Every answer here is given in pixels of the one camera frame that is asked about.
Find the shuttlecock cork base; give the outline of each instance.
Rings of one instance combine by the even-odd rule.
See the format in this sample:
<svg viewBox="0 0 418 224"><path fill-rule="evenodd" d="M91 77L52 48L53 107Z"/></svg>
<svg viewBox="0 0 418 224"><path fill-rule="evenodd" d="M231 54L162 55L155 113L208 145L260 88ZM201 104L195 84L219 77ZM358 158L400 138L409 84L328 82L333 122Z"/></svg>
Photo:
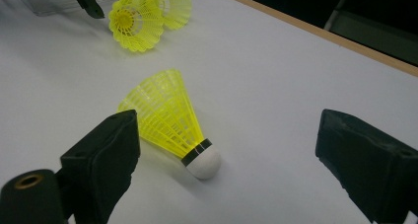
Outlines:
<svg viewBox="0 0 418 224"><path fill-rule="evenodd" d="M198 179L212 178L221 167L221 155L211 145L206 138L181 159L187 170Z"/></svg>

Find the white table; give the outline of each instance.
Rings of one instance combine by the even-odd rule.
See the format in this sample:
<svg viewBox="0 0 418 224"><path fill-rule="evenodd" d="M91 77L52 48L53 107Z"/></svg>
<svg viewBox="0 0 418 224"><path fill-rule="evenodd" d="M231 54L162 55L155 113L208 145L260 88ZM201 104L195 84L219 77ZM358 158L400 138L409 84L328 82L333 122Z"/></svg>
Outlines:
<svg viewBox="0 0 418 224"><path fill-rule="evenodd" d="M133 87L175 67L221 170L201 182L142 142L109 223L368 223L314 155L320 113L351 113L418 149L418 79L241 3L192 1L186 27L134 54L108 20L0 0L1 186L56 172Z"/></svg>

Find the plastic shuttlecock skirt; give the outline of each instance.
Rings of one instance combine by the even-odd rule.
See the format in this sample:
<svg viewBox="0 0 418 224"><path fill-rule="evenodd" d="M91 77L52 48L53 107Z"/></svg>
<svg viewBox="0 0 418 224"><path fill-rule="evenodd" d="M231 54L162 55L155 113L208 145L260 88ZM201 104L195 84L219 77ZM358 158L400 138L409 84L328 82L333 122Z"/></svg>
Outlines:
<svg viewBox="0 0 418 224"><path fill-rule="evenodd" d="M143 139L178 156L196 178L217 173L221 156L204 138L178 70L162 71L135 87L118 111L132 109Z"/></svg>
<svg viewBox="0 0 418 224"><path fill-rule="evenodd" d="M162 10L164 24L177 30L187 24L191 14L191 0L155 0Z"/></svg>
<svg viewBox="0 0 418 224"><path fill-rule="evenodd" d="M113 3L109 28L123 48L144 52L160 40L164 19L154 1L118 0Z"/></svg>

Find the black band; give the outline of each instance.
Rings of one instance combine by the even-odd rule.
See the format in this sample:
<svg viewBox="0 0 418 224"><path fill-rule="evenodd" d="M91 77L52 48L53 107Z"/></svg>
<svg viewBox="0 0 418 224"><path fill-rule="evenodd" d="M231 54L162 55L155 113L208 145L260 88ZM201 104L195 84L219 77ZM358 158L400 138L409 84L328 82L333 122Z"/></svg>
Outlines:
<svg viewBox="0 0 418 224"><path fill-rule="evenodd" d="M212 143L209 141L209 139L203 140L201 143L197 144L193 149L191 149L190 152L188 152L183 159L181 159L181 162L186 167L188 164L190 164L197 156L199 156L200 153L205 151L208 147L210 147Z"/></svg>

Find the yellow shuttlecock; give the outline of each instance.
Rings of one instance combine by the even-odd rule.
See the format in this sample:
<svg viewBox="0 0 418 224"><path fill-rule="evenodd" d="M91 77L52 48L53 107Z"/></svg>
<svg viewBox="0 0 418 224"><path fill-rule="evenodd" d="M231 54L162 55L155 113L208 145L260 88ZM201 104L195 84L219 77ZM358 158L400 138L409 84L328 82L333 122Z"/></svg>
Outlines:
<svg viewBox="0 0 418 224"><path fill-rule="evenodd" d="M118 0L108 14L113 38L123 48L144 52L153 48L163 33L162 11L155 0Z"/></svg>
<svg viewBox="0 0 418 224"><path fill-rule="evenodd" d="M178 70L155 74L134 88L118 111L136 110L139 136L181 159L196 178L213 177L221 156L203 137Z"/></svg>
<svg viewBox="0 0 418 224"><path fill-rule="evenodd" d="M162 10L164 24L177 30L187 24L191 13L191 0L155 0Z"/></svg>

